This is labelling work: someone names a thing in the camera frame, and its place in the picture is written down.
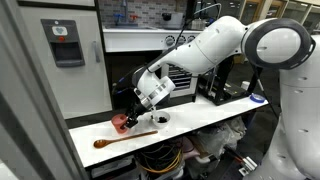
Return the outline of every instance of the control panel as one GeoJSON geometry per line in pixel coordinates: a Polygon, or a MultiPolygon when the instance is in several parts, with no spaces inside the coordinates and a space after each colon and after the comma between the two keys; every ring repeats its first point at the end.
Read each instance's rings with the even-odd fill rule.
{"type": "Polygon", "coordinates": [[[57,67],[85,65],[74,20],[41,19],[57,67]]]}
{"type": "Polygon", "coordinates": [[[179,30],[133,30],[104,29],[106,52],[164,51],[176,44],[187,44],[194,40],[201,31],[179,30]]]}

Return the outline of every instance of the white countertop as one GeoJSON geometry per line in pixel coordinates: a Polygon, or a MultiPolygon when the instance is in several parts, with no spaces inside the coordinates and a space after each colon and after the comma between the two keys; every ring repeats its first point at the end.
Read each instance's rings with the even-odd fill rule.
{"type": "Polygon", "coordinates": [[[18,178],[11,172],[11,170],[1,161],[0,161],[0,179],[18,180],[18,178]]]}
{"type": "MultiPolygon", "coordinates": [[[[180,33],[181,30],[168,30],[168,29],[117,29],[117,28],[105,28],[103,27],[104,33],[153,33],[153,34],[172,34],[180,33]]],[[[184,30],[183,34],[200,34],[202,31],[195,30],[184,30]]]]}
{"type": "Polygon", "coordinates": [[[88,167],[266,104],[267,102],[259,104],[249,98],[243,98],[215,106],[213,102],[198,95],[195,103],[161,109],[160,111],[168,112],[171,119],[166,128],[158,130],[158,134],[110,144],[102,149],[95,149],[93,142],[98,139],[118,139],[155,130],[156,127],[148,120],[150,113],[140,116],[139,123],[127,135],[118,135],[111,121],[71,129],[69,132],[84,167],[88,167]]]}

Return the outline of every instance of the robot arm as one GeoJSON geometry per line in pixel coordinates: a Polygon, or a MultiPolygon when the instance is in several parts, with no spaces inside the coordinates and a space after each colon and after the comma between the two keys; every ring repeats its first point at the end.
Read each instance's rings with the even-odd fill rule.
{"type": "Polygon", "coordinates": [[[137,116],[174,90],[175,85],[168,77],[159,79],[154,74],[164,64],[201,74],[231,55],[244,53],[257,66],[291,69],[309,57],[311,46],[307,31],[290,19],[267,19],[245,26],[233,17],[222,17],[192,42],[169,49],[133,74],[132,83],[141,104],[133,117],[128,116],[127,127],[135,125],[137,116]]]}

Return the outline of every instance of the small white bowl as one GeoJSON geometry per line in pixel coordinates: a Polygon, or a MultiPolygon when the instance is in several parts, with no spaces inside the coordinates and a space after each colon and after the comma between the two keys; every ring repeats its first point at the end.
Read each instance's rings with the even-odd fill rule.
{"type": "Polygon", "coordinates": [[[159,122],[159,121],[156,121],[154,118],[152,118],[151,119],[152,123],[160,129],[165,128],[169,124],[170,114],[164,111],[157,111],[156,114],[158,116],[159,121],[161,118],[165,118],[167,122],[159,122]]]}

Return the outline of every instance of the floor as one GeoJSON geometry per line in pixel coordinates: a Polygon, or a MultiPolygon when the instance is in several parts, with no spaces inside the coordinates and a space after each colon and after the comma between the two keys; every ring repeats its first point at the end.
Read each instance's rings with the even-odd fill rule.
{"type": "MultiPolygon", "coordinates": [[[[250,81],[253,74],[253,70],[250,64],[235,64],[230,75],[229,80],[241,86],[242,81],[250,81]]],[[[264,86],[265,92],[270,100],[272,106],[275,109],[277,115],[279,115],[280,109],[280,87],[279,87],[279,72],[277,70],[265,69],[261,74],[261,82],[264,86]]],[[[262,95],[262,92],[257,86],[254,90],[255,93],[262,95]]],[[[266,106],[259,110],[254,117],[254,120],[250,124],[247,130],[246,136],[238,145],[238,150],[243,155],[248,155],[256,162],[261,161],[263,155],[268,150],[271,143],[273,132],[278,123],[278,119],[273,114],[269,106],[266,106]]],[[[232,179],[240,180],[241,176],[237,172],[237,168],[232,168],[232,160],[226,159],[224,162],[220,163],[217,171],[209,175],[208,179],[218,180],[218,179],[232,179]]]]}

